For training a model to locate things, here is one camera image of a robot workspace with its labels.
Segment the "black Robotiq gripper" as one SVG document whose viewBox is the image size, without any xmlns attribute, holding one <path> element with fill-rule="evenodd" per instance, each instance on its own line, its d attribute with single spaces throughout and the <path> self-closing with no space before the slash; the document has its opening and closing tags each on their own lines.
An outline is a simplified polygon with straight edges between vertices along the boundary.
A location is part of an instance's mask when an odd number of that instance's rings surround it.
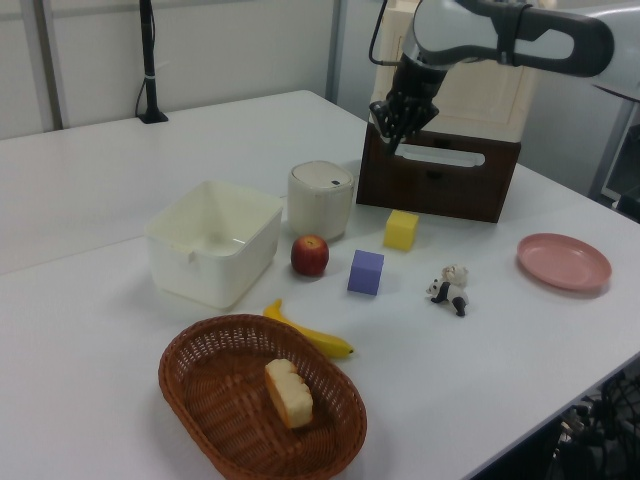
<svg viewBox="0 0 640 480">
<path fill-rule="evenodd" d="M 446 69 L 425 66 L 402 54 L 388 101 L 374 101 L 369 105 L 371 119 L 388 155 L 394 156 L 400 143 L 438 116 L 439 109 L 433 100 L 446 74 Z"/>
</svg>

